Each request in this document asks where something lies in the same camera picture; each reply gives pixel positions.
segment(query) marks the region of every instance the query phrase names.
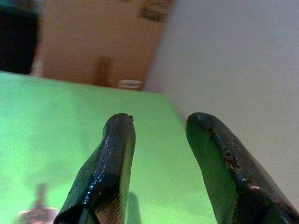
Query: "green mat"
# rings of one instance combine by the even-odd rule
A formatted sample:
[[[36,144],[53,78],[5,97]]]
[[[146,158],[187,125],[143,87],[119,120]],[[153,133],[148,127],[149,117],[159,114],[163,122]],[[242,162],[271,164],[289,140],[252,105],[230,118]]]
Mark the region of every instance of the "green mat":
[[[0,72],[0,223],[32,208],[48,183],[60,209],[115,113],[134,116],[136,147],[127,224],[215,224],[182,119],[160,94]]]

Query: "green table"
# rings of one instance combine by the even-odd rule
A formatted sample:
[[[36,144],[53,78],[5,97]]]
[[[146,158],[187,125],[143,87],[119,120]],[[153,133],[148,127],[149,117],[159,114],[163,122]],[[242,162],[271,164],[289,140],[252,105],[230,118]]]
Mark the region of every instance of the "green table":
[[[128,224],[215,224],[184,123],[160,94],[0,72],[0,222],[32,208],[37,184],[61,208],[108,118],[134,116]]]

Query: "green surface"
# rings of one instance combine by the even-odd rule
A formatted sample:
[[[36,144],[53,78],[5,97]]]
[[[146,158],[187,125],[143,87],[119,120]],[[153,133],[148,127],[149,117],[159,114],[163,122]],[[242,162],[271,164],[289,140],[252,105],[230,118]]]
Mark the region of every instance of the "green surface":
[[[159,94],[100,88],[0,72],[0,222],[32,207],[49,183],[61,208],[74,178],[101,141],[110,116],[134,116],[127,224],[215,224],[184,124]]]

